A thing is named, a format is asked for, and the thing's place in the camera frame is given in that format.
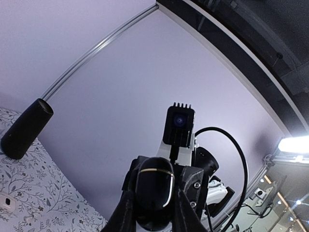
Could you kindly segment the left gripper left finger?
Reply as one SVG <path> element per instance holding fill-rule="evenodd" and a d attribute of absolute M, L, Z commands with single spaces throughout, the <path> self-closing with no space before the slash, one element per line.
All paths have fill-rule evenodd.
<path fill-rule="evenodd" d="M 135 232 L 135 187 L 137 180 L 137 170 L 129 171 L 126 175 L 123 193 L 102 232 Z"/>

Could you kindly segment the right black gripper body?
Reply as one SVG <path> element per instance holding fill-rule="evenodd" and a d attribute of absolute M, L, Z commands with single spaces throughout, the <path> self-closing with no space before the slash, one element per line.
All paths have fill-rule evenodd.
<path fill-rule="evenodd" d="M 134 159 L 131 163 L 131 166 L 129 168 L 129 171 L 132 170 L 139 170 L 141 164 L 149 157 L 144 156 L 138 156 L 136 159 Z M 197 217 L 201 219 L 201 216 L 198 213 L 198 207 L 200 206 L 199 197 L 202 193 L 202 187 L 195 187 L 195 184 L 202 184 L 203 183 L 203 175 L 204 171 L 201 168 L 198 167 L 192 167 L 192 166 L 182 166 L 177 164 L 171 164 L 173 167 L 174 175 L 175 175 L 175 184 L 174 184 L 174 193 L 172 197 L 172 208 L 171 208 L 171 214 L 170 214 L 170 221 L 169 223 L 161 226 L 161 227 L 148 227 L 144 226 L 143 224 L 140 225 L 137 222 L 137 204 L 136 204 L 136 198 L 135 198 L 135 217 L 136 217 L 136 224 L 138 224 L 143 229 L 149 231 L 149 232 L 161 232 L 164 229 L 168 227 L 168 225 L 172 226 L 172 231 L 175 232 L 175 193 L 176 188 L 180 188 L 184 191 L 185 195 L 188 198 L 188 201 L 190 202 L 191 207 L 193 208 L 194 212 L 196 213 Z"/>

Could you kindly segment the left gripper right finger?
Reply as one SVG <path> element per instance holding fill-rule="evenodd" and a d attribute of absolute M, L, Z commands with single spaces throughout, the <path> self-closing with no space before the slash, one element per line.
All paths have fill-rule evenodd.
<path fill-rule="evenodd" d="M 204 232 L 205 228 L 201 224 L 193 208 L 188 201 L 184 191 L 176 188 L 175 193 L 175 231 L 176 232 Z"/>

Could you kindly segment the black gold-trimmed earbud case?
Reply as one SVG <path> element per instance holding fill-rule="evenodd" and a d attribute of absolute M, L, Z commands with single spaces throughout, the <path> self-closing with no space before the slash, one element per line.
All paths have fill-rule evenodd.
<path fill-rule="evenodd" d="M 147 158 L 140 166 L 135 187 L 137 222 L 161 227 L 170 221 L 175 175 L 162 157 Z"/>

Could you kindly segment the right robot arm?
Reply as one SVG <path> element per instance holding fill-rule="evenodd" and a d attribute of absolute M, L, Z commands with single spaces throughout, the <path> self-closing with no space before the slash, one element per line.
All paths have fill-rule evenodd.
<path fill-rule="evenodd" d="M 122 191 L 133 198 L 130 230 L 171 228 L 188 232 L 203 214 L 216 216 L 234 195 L 215 176 L 213 155 L 191 140 L 184 146 L 161 142 L 156 157 L 138 156 L 131 163 Z"/>

